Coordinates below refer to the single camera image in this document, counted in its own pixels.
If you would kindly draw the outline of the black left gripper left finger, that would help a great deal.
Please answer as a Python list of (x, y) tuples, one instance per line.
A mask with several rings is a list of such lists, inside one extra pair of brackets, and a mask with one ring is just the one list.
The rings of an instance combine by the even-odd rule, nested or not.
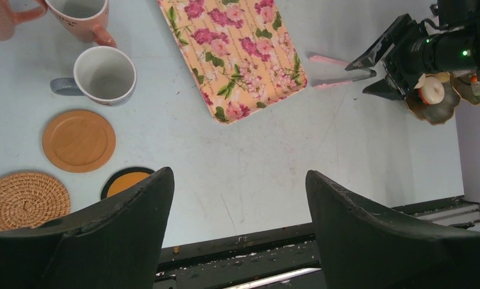
[(151, 288), (174, 190), (164, 167), (37, 228), (0, 232), (0, 288)]

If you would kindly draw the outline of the pink handled metal tongs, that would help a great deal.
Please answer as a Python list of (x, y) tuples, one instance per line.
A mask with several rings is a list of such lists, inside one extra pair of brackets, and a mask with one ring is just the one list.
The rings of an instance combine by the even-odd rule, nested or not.
[(369, 68), (354, 68), (352, 72), (348, 72), (346, 71), (349, 65), (348, 62), (323, 55), (313, 54), (309, 55), (307, 59), (310, 63), (320, 64), (319, 68), (325, 70), (317, 73), (318, 76), (323, 78), (313, 77), (311, 79), (311, 86), (314, 89), (330, 89), (377, 76), (377, 72)]

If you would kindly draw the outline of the floral rectangular tray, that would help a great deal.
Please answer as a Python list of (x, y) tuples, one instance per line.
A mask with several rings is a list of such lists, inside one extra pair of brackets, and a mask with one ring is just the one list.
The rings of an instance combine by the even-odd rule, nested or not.
[(158, 4), (218, 122), (244, 119), (307, 86), (301, 60), (274, 1)]

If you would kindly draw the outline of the three tier black cake stand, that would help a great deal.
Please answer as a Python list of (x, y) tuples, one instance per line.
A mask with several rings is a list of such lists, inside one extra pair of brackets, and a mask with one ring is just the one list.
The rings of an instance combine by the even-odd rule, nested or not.
[[(418, 95), (419, 82), (427, 76), (433, 76), (443, 84), (445, 97), (439, 104), (426, 105)], [(446, 123), (454, 116), (455, 109), (462, 101), (472, 106), (480, 105), (480, 80), (472, 70), (423, 74), (419, 82), (404, 102), (413, 116), (431, 125)]]

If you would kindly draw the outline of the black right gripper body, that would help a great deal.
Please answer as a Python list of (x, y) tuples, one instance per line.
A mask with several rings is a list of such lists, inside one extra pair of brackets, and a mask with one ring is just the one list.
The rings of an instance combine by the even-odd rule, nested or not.
[(424, 23), (413, 20), (409, 31), (383, 59), (384, 78), (391, 79), (406, 97), (423, 74), (475, 70), (479, 67), (478, 39), (478, 20), (433, 35)]

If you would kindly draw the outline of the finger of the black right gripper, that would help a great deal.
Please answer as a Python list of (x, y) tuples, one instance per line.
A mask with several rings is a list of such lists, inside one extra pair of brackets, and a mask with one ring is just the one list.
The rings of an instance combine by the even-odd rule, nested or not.
[(392, 46), (396, 46), (409, 31), (413, 19), (409, 14), (398, 16), (378, 39), (345, 70), (369, 69), (378, 63)]
[(363, 93), (367, 95), (374, 95), (380, 98), (391, 101), (402, 101), (405, 97), (399, 88), (394, 85), (393, 81), (388, 78), (383, 78), (363, 89)]

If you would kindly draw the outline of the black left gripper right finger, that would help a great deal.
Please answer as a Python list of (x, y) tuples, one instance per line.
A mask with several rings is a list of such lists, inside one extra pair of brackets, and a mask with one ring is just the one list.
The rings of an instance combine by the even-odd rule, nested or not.
[(327, 288), (480, 288), (480, 232), (438, 225), (305, 178)]

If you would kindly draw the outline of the orange question mark coaster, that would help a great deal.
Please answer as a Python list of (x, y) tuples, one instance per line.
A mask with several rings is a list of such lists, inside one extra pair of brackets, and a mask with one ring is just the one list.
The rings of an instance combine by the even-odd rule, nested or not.
[(105, 182), (101, 190), (100, 199), (104, 200), (108, 197), (114, 196), (115, 194), (136, 185), (154, 172), (155, 170), (146, 167), (128, 167), (121, 169), (111, 175)]

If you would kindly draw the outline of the blue grey mug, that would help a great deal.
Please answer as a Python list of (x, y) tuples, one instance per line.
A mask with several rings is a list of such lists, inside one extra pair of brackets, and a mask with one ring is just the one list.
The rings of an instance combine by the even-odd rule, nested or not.
[(97, 104), (116, 107), (128, 102), (136, 89), (137, 70), (124, 52), (109, 46), (95, 46), (79, 54), (73, 76), (50, 82), (53, 93), (85, 96)]

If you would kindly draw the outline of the white donut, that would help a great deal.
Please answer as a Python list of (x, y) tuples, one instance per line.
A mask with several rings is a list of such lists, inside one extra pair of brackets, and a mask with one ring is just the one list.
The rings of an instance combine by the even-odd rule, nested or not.
[(445, 97), (443, 84), (433, 76), (427, 76), (419, 82), (417, 92), (426, 105), (439, 104)]

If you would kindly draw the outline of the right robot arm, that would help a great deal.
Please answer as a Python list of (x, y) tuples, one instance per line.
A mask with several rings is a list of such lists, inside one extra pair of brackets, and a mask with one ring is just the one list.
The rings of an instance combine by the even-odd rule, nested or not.
[(403, 100), (423, 74), (473, 70), (480, 80), (480, 1), (438, 1), (430, 7), (438, 24), (398, 16), (346, 70), (370, 69), (381, 62), (384, 79), (363, 93)]

